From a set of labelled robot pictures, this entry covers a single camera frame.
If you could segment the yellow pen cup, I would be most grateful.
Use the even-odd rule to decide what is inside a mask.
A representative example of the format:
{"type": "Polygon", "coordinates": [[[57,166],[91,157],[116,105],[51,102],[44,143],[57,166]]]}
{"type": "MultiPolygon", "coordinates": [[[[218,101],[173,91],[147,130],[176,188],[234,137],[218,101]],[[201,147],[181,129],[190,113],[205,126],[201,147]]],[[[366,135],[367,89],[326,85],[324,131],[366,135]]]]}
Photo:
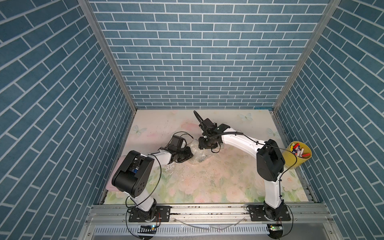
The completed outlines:
{"type": "Polygon", "coordinates": [[[306,144],[294,141],[289,144],[289,146],[286,148],[285,151],[283,151],[283,157],[285,160],[285,167],[286,168],[296,168],[309,160],[309,158],[301,158],[300,156],[303,154],[310,153],[312,157],[312,151],[306,144]]]}

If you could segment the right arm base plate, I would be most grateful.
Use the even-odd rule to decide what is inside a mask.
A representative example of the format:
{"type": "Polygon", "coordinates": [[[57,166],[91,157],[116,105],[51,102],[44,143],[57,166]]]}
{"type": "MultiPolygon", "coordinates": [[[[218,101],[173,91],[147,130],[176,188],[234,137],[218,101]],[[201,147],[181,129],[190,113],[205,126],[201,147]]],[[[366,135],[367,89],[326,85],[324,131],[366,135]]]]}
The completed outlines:
{"type": "Polygon", "coordinates": [[[285,204],[281,204],[277,209],[274,209],[266,204],[263,205],[248,205],[246,210],[250,214],[252,222],[277,222],[291,221],[290,212],[285,204]]]}

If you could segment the aluminium front rail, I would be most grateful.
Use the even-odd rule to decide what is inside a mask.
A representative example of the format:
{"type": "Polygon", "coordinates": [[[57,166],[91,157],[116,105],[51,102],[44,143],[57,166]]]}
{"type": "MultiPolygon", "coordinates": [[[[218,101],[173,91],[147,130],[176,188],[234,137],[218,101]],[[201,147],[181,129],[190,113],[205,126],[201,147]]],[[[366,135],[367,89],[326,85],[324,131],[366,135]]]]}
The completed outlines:
{"type": "MultiPolygon", "coordinates": [[[[330,223],[333,218],[325,204],[301,202],[287,203],[287,209],[281,214],[280,220],[271,221],[265,217],[263,205],[248,204],[159,204],[160,220],[164,224],[231,224],[231,223],[330,223]]],[[[122,225],[130,220],[125,205],[94,205],[87,217],[86,226],[90,225],[122,225]]]]}

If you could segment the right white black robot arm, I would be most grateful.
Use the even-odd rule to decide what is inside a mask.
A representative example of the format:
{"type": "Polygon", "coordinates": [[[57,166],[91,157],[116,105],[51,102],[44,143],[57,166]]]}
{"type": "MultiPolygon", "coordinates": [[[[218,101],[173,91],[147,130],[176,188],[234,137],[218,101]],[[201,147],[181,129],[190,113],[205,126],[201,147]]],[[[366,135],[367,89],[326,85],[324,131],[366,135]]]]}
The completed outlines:
{"type": "Polygon", "coordinates": [[[261,141],[248,137],[226,124],[217,125],[210,119],[203,119],[194,112],[202,129],[199,137],[199,148],[213,150],[221,144],[231,145],[254,157],[257,162],[257,172],[264,179],[265,200],[264,214],[269,220],[277,220],[284,210],[281,197],[280,179],[284,172],[285,160],[277,143],[270,139],[261,141]]]}

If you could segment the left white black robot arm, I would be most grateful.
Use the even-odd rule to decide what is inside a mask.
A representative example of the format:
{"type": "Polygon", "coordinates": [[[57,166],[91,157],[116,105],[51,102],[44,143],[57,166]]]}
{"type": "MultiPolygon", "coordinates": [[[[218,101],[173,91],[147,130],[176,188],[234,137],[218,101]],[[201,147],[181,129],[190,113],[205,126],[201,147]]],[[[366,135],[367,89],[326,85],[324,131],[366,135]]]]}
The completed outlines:
{"type": "Polygon", "coordinates": [[[146,190],[146,185],[153,168],[183,163],[193,156],[185,138],[172,136],[166,147],[160,148],[156,153],[146,156],[137,151],[130,151],[117,168],[111,183],[131,198],[140,214],[152,219],[157,203],[146,190]]]}

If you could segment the clear bubble wrap sheet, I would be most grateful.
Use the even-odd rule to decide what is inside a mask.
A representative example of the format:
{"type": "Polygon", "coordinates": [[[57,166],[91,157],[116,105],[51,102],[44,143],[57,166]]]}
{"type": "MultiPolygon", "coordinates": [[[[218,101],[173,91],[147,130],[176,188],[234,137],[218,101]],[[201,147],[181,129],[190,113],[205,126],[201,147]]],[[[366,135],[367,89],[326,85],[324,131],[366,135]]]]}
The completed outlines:
{"type": "Polygon", "coordinates": [[[187,146],[191,148],[194,156],[183,163],[173,162],[167,165],[166,174],[184,178],[187,174],[206,174],[211,170],[217,154],[211,149],[199,149],[197,140],[193,140],[187,146]]]}

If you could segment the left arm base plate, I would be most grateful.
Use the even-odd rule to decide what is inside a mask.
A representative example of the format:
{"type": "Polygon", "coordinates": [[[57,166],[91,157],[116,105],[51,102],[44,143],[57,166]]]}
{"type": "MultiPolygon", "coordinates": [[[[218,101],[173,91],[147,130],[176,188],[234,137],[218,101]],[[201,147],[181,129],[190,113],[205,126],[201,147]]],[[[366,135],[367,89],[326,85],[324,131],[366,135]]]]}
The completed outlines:
{"type": "Polygon", "coordinates": [[[171,206],[152,206],[148,212],[139,208],[132,207],[129,211],[128,222],[169,222],[171,215],[171,206]]]}

